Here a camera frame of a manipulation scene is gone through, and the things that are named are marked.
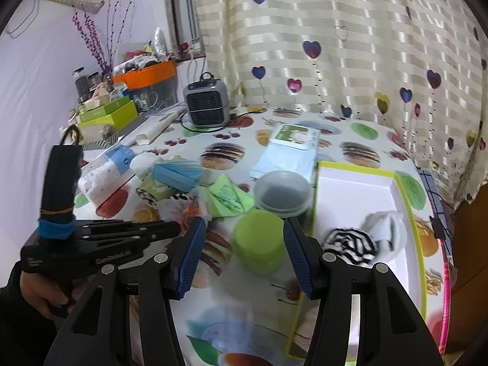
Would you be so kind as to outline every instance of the food print tablecloth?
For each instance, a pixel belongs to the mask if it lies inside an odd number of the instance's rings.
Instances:
[[[137,146],[135,150],[152,150],[167,158],[181,156],[199,160],[208,170],[208,182],[212,183],[224,173],[252,194],[254,181],[248,176],[249,169],[262,155],[274,127],[281,122],[320,129],[319,161],[381,168],[410,178],[404,186],[418,221],[424,257],[426,323],[443,353],[450,295],[445,252],[434,238],[430,224],[425,223],[429,221],[432,209],[420,176],[408,158],[402,140],[390,127],[275,109],[241,117],[218,133],[193,133],[175,121],[151,145]],[[185,119],[184,124],[191,126]],[[79,219],[157,220],[160,216],[151,207],[154,204],[150,197],[140,189],[136,191],[140,184],[141,180],[133,177],[97,210],[83,195],[78,195],[75,215]],[[300,364],[300,360],[284,354],[287,336],[292,334],[299,297],[291,263],[286,256],[281,268],[265,277],[248,271],[232,252],[233,229],[239,218],[218,218],[209,223],[192,289],[183,300],[172,302],[182,352],[187,363],[194,366]],[[145,256],[158,253],[163,246],[152,244]],[[141,363],[136,299],[131,299],[131,310],[133,355],[135,361]]]

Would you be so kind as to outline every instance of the window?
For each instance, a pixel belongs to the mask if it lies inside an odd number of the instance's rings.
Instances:
[[[185,51],[190,48],[194,57],[204,56],[202,34],[193,0],[171,0],[174,38],[180,59],[190,58]]]

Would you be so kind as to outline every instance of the blue rubber band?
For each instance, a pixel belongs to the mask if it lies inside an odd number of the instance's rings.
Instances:
[[[66,224],[53,223],[42,218],[39,218],[38,222],[37,232],[41,238],[67,239],[73,233],[76,219],[73,216],[72,221]]]

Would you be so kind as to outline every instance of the striped curtain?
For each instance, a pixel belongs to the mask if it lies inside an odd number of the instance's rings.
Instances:
[[[488,164],[487,39],[463,0],[195,5],[208,68],[235,105],[385,123],[443,198],[474,199]]]

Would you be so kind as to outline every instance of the pink table edge trim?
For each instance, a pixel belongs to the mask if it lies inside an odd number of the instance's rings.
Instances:
[[[441,240],[442,257],[444,260],[444,304],[442,310],[442,330],[441,341],[439,343],[439,353],[444,355],[447,344],[447,335],[449,333],[450,309],[451,309],[451,282],[449,276],[449,264],[447,262],[444,241]]]

